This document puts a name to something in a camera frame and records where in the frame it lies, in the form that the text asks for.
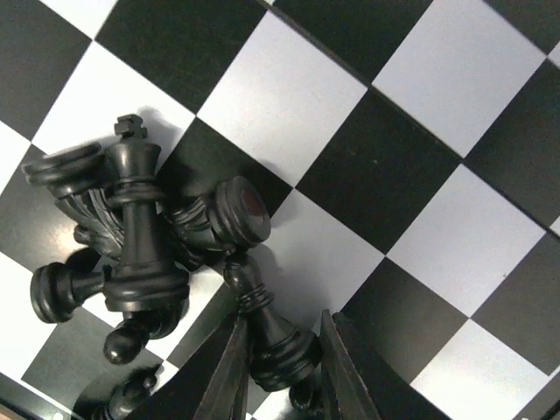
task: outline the pawn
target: pawn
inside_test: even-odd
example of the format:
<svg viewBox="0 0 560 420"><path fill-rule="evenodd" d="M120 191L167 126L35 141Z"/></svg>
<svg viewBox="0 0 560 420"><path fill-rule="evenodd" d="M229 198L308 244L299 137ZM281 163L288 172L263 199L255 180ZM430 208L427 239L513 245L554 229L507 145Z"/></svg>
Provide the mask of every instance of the pawn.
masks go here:
<svg viewBox="0 0 560 420"><path fill-rule="evenodd" d="M139 375L116 389L107 404L97 408L90 420L123 420L150 397L158 383L154 374Z"/></svg>
<svg viewBox="0 0 560 420"><path fill-rule="evenodd" d="M131 363L149 340L171 334L179 323L183 305L173 305L151 311L125 312L124 321L105 339L103 354L114 365Z"/></svg>
<svg viewBox="0 0 560 420"><path fill-rule="evenodd" d="M274 295L265 289L255 259L241 252L229 255L224 279L237 295L240 314L248 320L254 342L249 372L255 382L274 392L312 374L322 357L319 338L275 311Z"/></svg>
<svg viewBox="0 0 560 420"><path fill-rule="evenodd" d="M102 291L105 272L90 272L75 265L71 257L67 263L52 262L33 273L31 305L41 321L47 324L66 322L76 308Z"/></svg>

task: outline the black square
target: black square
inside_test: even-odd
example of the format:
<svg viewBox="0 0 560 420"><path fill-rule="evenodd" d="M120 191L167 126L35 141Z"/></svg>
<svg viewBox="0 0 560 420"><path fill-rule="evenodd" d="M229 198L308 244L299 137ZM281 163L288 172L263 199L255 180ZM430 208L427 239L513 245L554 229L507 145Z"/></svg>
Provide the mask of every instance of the black square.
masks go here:
<svg viewBox="0 0 560 420"><path fill-rule="evenodd" d="M313 37L372 81L432 0L276 0Z"/></svg>
<svg viewBox="0 0 560 420"><path fill-rule="evenodd" d="M270 215L280 207L291 187L196 118L158 174L170 196L196 197L236 175L247 178L262 195Z"/></svg>
<svg viewBox="0 0 560 420"><path fill-rule="evenodd" d="M247 0L121 0L96 39L196 113L264 12Z"/></svg>
<svg viewBox="0 0 560 420"><path fill-rule="evenodd" d="M472 316L547 375L560 366L560 241L546 234Z"/></svg>
<svg viewBox="0 0 560 420"><path fill-rule="evenodd" d="M59 418L60 420L77 420L65 411L58 409L29 389L14 382L0 373L0 413L2 404L23 418Z"/></svg>
<svg viewBox="0 0 560 420"><path fill-rule="evenodd" d="M44 153L31 145L22 162ZM31 186L17 168L0 195L0 251L30 271L64 262L77 249L76 223L54 206L55 198L41 186Z"/></svg>
<svg viewBox="0 0 560 420"><path fill-rule="evenodd" d="M486 2L545 53L550 53L560 41L560 2L557 0Z"/></svg>
<svg viewBox="0 0 560 420"><path fill-rule="evenodd" d="M387 253L458 164L435 137L368 91L297 189Z"/></svg>
<svg viewBox="0 0 560 420"><path fill-rule="evenodd" d="M41 2L0 2L0 120L32 140L89 42Z"/></svg>
<svg viewBox="0 0 560 420"><path fill-rule="evenodd" d="M560 69L545 60L465 161L546 226L560 214L558 98Z"/></svg>
<svg viewBox="0 0 560 420"><path fill-rule="evenodd" d="M342 309L408 383L466 322L466 316L385 258Z"/></svg>
<svg viewBox="0 0 560 420"><path fill-rule="evenodd" d="M155 371L162 362L144 349L128 365L111 365L102 351L111 331L92 313L77 309L72 319L56 326L22 379L85 417L91 402L107 402L133 372Z"/></svg>

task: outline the king chess piece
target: king chess piece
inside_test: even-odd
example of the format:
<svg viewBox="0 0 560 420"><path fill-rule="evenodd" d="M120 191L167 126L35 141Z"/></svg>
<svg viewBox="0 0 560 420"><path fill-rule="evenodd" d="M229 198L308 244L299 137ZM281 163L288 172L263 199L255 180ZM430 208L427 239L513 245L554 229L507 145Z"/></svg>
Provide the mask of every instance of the king chess piece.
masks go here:
<svg viewBox="0 0 560 420"><path fill-rule="evenodd" d="M106 149L118 176L109 204L122 209L124 228L121 259L103 288L113 312L179 305L189 295L188 273L175 265L158 222L156 202L165 198L154 175L161 148L145 141L142 122L137 115L119 117L115 133L122 138Z"/></svg>

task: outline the toppled chess piece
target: toppled chess piece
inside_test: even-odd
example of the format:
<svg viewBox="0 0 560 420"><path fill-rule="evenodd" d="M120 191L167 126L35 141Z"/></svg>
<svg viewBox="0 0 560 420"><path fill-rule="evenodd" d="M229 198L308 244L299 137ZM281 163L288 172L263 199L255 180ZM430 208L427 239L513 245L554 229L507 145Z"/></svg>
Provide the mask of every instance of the toppled chess piece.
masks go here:
<svg viewBox="0 0 560 420"><path fill-rule="evenodd" d="M72 318L74 310L102 291L107 273L76 269L68 262L39 267L31 278L31 305L37 317L57 324Z"/></svg>
<svg viewBox="0 0 560 420"><path fill-rule="evenodd" d="M117 388L109 402L98 407L90 420L123 420L150 397L157 383L154 374L137 375Z"/></svg>
<svg viewBox="0 0 560 420"><path fill-rule="evenodd" d="M166 337L179 323L183 305L171 305L152 311L125 312L124 321L105 339L103 354L114 365L133 361L149 340Z"/></svg>
<svg viewBox="0 0 560 420"><path fill-rule="evenodd" d="M111 363L126 364L148 340L175 329L188 306L189 273L207 257L211 263L219 253L247 250L268 239L270 217L243 177L218 184L187 206L168 208L155 176L161 148L148 141L142 118L120 116L114 128L121 138L106 149L86 143L24 164L22 171L30 185L46 187L55 206L77 222L73 238L87 245L91 260L76 253L64 264L35 270L34 311L44 322L67 322L102 292L107 309L123 313L103 352ZM100 256L113 262L94 271Z"/></svg>
<svg viewBox="0 0 560 420"><path fill-rule="evenodd" d="M261 196L244 177L218 184L167 218L177 237L194 249L253 248L269 238L271 229Z"/></svg>

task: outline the chessboard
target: chessboard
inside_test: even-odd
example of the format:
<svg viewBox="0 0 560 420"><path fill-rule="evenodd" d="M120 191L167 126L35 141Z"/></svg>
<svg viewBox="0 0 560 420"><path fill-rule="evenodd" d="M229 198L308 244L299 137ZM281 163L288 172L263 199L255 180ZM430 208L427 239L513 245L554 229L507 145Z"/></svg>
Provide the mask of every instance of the chessboard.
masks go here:
<svg viewBox="0 0 560 420"><path fill-rule="evenodd" d="M560 395L559 40L553 0L0 0L0 398L81 418L132 369L164 384L235 308L193 273L178 328L126 367L103 359L122 318L102 297L34 315L32 272L81 246L20 165L110 144L135 113L169 194L238 174L262 194L251 254L287 319L344 312L453 420L541 418ZM250 418L296 417L251 382Z"/></svg>

